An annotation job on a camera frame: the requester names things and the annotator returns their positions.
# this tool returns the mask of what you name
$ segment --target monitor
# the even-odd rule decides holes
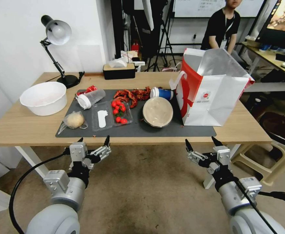
[[[285,47],[285,0],[277,0],[256,41]]]

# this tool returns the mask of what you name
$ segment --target logo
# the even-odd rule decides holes
[[[201,96],[201,100],[208,100],[210,98],[211,92],[204,92]]]

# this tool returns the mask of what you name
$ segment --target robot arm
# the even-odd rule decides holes
[[[89,172],[111,153],[109,141],[108,136],[103,146],[90,153],[84,142],[70,145],[71,172],[66,174],[64,170],[52,170],[45,176],[43,182],[52,193],[53,204],[30,221],[27,234],[79,234],[77,211],[83,203]]]
[[[214,152],[198,153],[186,139],[187,157],[201,167],[207,168],[215,179],[215,188],[221,195],[226,212],[231,216],[232,234],[285,234],[285,229],[271,216],[256,208],[255,197],[262,185],[255,177],[238,179],[229,170],[230,149],[212,137]]]

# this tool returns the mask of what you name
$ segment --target wooden table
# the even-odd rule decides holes
[[[58,75],[55,72],[44,73],[34,83],[45,82]],[[169,88],[171,77],[177,72],[139,72],[134,79],[105,80],[100,74],[83,77],[79,85],[67,90],[68,104],[60,112],[50,116],[36,116],[17,101],[0,119],[0,146],[15,146],[23,157],[34,166],[41,162],[31,146],[69,146],[79,138],[56,138],[56,131],[65,116],[75,93],[91,85],[103,89],[133,89],[146,86]],[[268,143],[270,137],[246,110],[240,101],[223,127],[215,127],[216,138],[237,148],[239,144]],[[187,137],[193,144],[212,144],[210,137]],[[99,146],[104,138],[86,137],[87,145]],[[185,137],[112,137],[111,145],[159,145],[184,144]],[[36,170],[44,177],[48,172],[45,166]]]
[[[248,71],[250,75],[254,72],[260,59],[263,59],[264,61],[273,65],[278,70],[281,70],[285,73],[285,68],[281,66],[284,62],[276,60],[276,53],[270,50],[267,50],[265,52],[260,52],[258,48],[247,45],[247,42],[243,42],[242,44],[246,49],[248,49],[249,51],[251,51],[253,54],[256,55],[256,58],[254,59]],[[264,91],[285,91],[285,83],[255,83],[246,90],[246,92],[264,92]]]

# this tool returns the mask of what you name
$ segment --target desk lamp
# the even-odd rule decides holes
[[[55,67],[60,72],[61,77],[57,79],[57,82],[63,83],[67,88],[71,88],[80,83],[74,75],[65,75],[62,66],[55,61],[51,53],[48,51],[48,46],[54,44],[57,46],[67,43],[71,36],[71,27],[63,21],[53,20],[50,16],[44,15],[41,18],[42,24],[46,27],[46,38],[40,43],[45,48],[47,54],[50,56]]]

